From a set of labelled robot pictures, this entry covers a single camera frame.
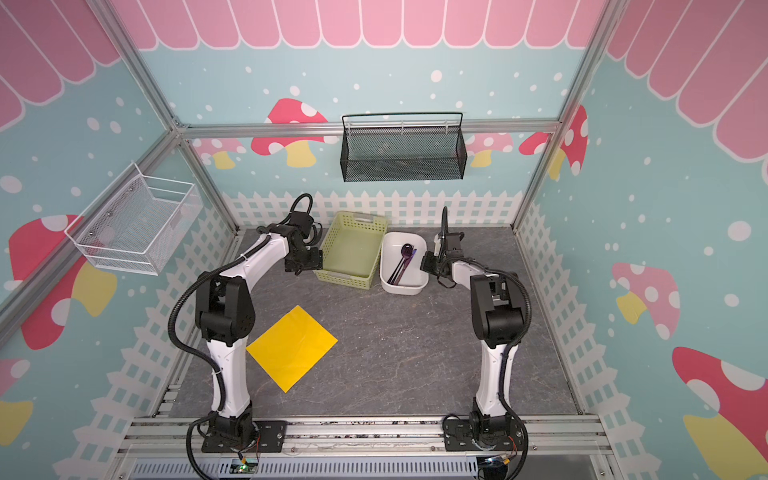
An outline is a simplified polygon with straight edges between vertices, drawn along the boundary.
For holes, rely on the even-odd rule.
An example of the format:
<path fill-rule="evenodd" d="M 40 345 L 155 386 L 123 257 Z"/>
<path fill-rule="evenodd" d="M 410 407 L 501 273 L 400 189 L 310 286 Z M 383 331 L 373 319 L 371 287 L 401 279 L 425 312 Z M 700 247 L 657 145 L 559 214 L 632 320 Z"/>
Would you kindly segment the purple spoon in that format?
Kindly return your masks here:
<path fill-rule="evenodd" d="M 393 270 L 393 272 L 390 274 L 387 283 L 393 285 L 395 283 L 395 280 L 398 278 L 405 262 L 409 260 L 412 257 L 414 251 L 414 246 L 411 243 L 405 243 L 400 250 L 401 258 Z"/>

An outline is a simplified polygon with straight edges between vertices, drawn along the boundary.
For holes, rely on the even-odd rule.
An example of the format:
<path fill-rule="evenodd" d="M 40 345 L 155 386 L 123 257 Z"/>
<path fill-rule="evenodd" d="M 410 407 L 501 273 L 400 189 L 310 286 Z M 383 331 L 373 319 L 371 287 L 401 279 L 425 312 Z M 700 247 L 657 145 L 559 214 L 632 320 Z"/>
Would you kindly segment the yellow paper napkin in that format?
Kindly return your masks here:
<path fill-rule="evenodd" d="M 288 393 L 338 340 L 301 306 L 295 306 L 246 347 L 247 353 Z"/>

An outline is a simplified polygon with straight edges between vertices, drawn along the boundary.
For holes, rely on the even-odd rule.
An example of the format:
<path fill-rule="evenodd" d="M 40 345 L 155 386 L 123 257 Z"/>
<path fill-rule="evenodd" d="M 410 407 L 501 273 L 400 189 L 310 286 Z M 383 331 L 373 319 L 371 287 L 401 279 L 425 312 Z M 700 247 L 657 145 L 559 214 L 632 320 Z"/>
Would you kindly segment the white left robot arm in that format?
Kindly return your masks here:
<path fill-rule="evenodd" d="M 210 434 L 237 444 L 256 439 L 252 401 L 246 386 L 246 343 L 256 320 L 252 291 L 277 263 L 296 275 L 323 267 L 320 248 L 289 227 L 259 235 L 257 241 L 195 289 L 196 327 L 212 362 Z"/>

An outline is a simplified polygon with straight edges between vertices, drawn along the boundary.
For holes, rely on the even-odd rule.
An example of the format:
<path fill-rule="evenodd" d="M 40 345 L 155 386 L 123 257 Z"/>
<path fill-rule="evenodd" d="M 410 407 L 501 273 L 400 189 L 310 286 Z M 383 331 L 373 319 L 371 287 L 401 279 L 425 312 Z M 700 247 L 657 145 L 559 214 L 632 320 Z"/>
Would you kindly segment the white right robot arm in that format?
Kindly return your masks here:
<path fill-rule="evenodd" d="M 531 302 L 516 274 L 491 268 L 467 258 L 441 258 L 429 251 L 420 269 L 451 288 L 470 291 L 471 323 L 481 342 L 480 383 L 468 416 L 470 431 L 478 438 L 505 431 L 511 435 L 518 418 L 509 393 L 512 362 L 531 323 Z"/>

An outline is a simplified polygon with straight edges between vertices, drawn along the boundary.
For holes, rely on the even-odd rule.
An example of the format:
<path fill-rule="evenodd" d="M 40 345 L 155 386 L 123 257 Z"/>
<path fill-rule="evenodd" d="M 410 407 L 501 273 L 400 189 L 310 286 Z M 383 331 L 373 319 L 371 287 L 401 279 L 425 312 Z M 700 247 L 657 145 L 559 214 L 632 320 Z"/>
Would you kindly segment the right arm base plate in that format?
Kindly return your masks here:
<path fill-rule="evenodd" d="M 449 415 L 442 420 L 441 429 L 444 447 L 449 452 L 523 452 L 528 446 L 520 424 L 511 416 Z"/>

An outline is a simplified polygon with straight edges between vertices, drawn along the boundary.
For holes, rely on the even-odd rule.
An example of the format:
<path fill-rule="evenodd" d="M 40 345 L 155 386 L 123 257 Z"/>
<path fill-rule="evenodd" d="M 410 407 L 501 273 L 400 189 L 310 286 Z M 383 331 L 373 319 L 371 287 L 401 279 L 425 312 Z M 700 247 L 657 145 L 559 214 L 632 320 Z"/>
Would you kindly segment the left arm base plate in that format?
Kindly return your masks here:
<path fill-rule="evenodd" d="M 198 428 L 204 440 L 204 453 L 280 453 L 286 439 L 285 421 L 257 420 L 235 425 L 226 421 L 221 426 Z"/>

